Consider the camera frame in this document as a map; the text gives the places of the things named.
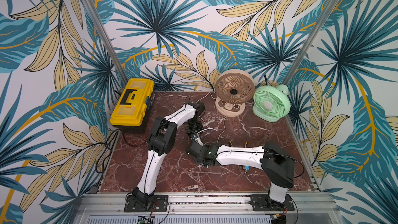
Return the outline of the yellow black toolbox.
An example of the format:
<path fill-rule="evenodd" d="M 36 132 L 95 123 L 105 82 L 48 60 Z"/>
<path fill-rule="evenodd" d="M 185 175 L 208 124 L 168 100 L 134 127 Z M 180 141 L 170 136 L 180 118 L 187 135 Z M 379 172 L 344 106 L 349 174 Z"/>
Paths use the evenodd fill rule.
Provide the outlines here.
<path fill-rule="evenodd" d="M 123 90 L 110 119 L 124 134 L 143 134 L 147 129 L 154 81 L 132 78 Z"/>

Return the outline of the right aluminium corner post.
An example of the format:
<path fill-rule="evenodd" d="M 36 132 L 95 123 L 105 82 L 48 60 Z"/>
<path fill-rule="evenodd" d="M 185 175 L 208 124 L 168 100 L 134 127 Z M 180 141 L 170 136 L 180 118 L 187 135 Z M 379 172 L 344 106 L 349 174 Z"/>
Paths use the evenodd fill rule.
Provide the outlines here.
<path fill-rule="evenodd" d="M 303 61 L 305 55 L 307 54 L 309 48 L 312 45 L 314 39 L 317 37 L 318 33 L 321 31 L 322 27 L 324 26 L 325 22 L 327 21 L 328 17 L 334 10 L 334 7 L 339 3 L 339 1 L 340 0 L 328 0 L 327 1 L 324 10 L 320 13 L 319 18 L 315 22 L 315 26 L 310 31 L 302 48 L 300 49 L 299 53 L 297 54 L 295 60 L 291 63 L 291 67 L 284 77 L 283 84 L 285 84 L 286 86 L 288 85 L 289 81 L 292 79 L 295 71 L 300 66 L 301 62 Z"/>

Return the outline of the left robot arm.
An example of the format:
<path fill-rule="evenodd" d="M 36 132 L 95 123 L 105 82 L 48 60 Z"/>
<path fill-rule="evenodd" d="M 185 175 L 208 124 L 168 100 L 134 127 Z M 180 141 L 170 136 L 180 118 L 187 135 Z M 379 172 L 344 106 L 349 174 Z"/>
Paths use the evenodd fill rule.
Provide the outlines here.
<path fill-rule="evenodd" d="M 202 102 L 188 102 L 176 112 L 155 119 L 148 138 L 147 163 L 138 186 L 132 191 L 133 200 L 141 207 L 147 209 L 153 201 L 162 162 L 174 147 L 178 128 L 189 120 L 198 119 L 204 111 Z"/>

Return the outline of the aluminium front rail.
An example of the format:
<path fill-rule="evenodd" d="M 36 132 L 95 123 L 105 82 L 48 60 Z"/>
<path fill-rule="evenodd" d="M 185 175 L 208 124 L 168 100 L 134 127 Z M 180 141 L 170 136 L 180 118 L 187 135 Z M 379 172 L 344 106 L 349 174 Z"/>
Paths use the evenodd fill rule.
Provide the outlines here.
<path fill-rule="evenodd" d="M 168 193 L 166 211 L 125 212 L 125 194 L 86 195 L 72 221 L 74 224 L 270 224 L 277 211 L 255 212 L 251 192 Z M 290 192 L 292 211 L 280 214 L 288 224 L 342 224 L 341 212 L 330 193 Z"/>

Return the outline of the beige desk fan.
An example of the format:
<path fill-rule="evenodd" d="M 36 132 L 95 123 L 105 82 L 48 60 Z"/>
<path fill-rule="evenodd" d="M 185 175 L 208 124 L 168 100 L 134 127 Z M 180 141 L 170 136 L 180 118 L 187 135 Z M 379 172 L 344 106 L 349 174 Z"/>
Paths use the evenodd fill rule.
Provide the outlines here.
<path fill-rule="evenodd" d="M 255 83 L 244 70 L 230 69 L 216 80 L 215 93 L 217 111 L 227 117 L 237 117 L 245 110 L 246 102 L 253 98 Z"/>

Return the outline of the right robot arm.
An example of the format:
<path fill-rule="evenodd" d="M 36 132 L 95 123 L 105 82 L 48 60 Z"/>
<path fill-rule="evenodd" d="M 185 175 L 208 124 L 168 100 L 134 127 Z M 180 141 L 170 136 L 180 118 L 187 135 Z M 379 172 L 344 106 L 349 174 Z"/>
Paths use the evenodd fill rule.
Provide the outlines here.
<path fill-rule="evenodd" d="M 244 148 L 226 145 L 201 145 L 191 142 L 187 154 L 204 167 L 237 165 L 261 169 L 271 181 L 268 198 L 284 203 L 294 186 L 295 159 L 273 144 Z"/>

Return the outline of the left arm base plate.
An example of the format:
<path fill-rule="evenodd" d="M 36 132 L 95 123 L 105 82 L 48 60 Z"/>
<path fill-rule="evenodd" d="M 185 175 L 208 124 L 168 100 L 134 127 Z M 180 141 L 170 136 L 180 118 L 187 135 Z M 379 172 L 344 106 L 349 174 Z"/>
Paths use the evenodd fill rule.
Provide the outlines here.
<path fill-rule="evenodd" d="M 152 212 L 165 213 L 168 211 L 168 195 L 154 195 L 152 199 L 142 203 L 137 197 L 128 195 L 125 200 L 125 213 Z"/>

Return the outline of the left aluminium corner post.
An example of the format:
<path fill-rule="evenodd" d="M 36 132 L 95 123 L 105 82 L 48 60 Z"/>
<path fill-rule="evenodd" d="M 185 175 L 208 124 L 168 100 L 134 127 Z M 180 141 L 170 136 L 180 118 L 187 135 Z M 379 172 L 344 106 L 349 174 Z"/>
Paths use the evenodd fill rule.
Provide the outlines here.
<path fill-rule="evenodd" d="M 116 71 L 119 73 L 122 85 L 126 86 L 128 83 L 128 78 L 122 68 L 118 55 L 106 33 L 104 25 L 102 24 L 101 18 L 97 12 L 97 9 L 94 6 L 94 3 L 91 0 L 82 0 L 83 5 L 86 7 L 88 15 L 90 16 L 94 27 L 96 28 L 98 35 L 105 46 L 111 61 L 113 62 Z"/>

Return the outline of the aluminium corner post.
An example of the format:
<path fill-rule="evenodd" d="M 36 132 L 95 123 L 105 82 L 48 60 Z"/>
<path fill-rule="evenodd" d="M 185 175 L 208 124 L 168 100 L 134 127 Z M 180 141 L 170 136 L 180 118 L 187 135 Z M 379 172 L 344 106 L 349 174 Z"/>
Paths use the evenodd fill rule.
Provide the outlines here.
<path fill-rule="evenodd" d="M 119 73 L 122 85 L 126 86 L 128 83 L 128 78 L 122 68 L 118 55 L 106 33 L 104 25 L 102 24 L 101 18 L 97 12 L 97 9 L 94 6 L 94 3 L 91 0 L 82 0 L 83 5 L 86 7 L 88 15 L 90 16 L 94 27 L 96 28 L 98 35 L 105 46 L 111 61 L 113 62 L 116 71 Z"/>
<path fill-rule="evenodd" d="M 302 48 L 300 49 L 299 53 L 297 54 L 295 60 L 291 63 L 291 67 L 284 77 L 283 84 L 285 84 L 286 86 L 288 85 L 289 81 L 292 79 L 295 71 L 300 66 L 301 62 L 303 61 L 305 55 L 307 54 L 309 48 L 312 45 L 314 39 L 317 37 L 318 33 L 321 31 L 322 27 L 324 26 L 325 22 L 327 21 L 328 17 L 334 10 L 334 7 L 339 3 L 339 1 L 340 0 L 328 0 L 327 1 L 324 10 L 320 13 L 319 18 L 315 22 L 315 26 L 310 31 Z"/>

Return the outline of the yellow handled pliers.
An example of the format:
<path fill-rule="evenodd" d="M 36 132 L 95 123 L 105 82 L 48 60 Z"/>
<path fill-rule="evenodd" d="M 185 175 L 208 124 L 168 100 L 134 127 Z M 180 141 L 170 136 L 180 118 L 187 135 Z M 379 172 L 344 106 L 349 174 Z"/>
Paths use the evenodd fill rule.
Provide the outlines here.
<path fill-rule="evenodd" d="M 230 145 L 230 147 L 233 147 L 233 144 L 232 144 L 231 141 L 229 141 L 229 145 Z M 237 167 L 238 167 L 239 170 L 242 169 L 242 170 L 244 171 L 244 166 L 239 166 L 239 165 L 238 165 Z"/>

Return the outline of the green desk fan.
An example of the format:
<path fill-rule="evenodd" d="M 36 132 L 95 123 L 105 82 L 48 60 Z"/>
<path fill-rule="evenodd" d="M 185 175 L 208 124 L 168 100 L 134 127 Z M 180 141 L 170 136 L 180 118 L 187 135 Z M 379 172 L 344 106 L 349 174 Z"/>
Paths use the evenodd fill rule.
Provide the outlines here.
<path fill-rule="evenodd" d="M 253 113 L 268 122 L 277 122 L 291 110 L 288 93 L 286 85 L 259 87 L 254 94 Z"/>

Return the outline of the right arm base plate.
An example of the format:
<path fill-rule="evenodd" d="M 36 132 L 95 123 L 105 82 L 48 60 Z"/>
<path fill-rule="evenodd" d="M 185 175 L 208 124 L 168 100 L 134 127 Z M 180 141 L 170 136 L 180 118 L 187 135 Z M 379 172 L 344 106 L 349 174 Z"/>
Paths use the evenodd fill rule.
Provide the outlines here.
<path fill-rule="evenodd" d="M 255 212 L 281 212 L 295 210 L 293 200 L 290 195 L 286 195 L 285 201 L 283 203 L 271 200 L 268 195 L 251 195 L 248 202 Z"/>

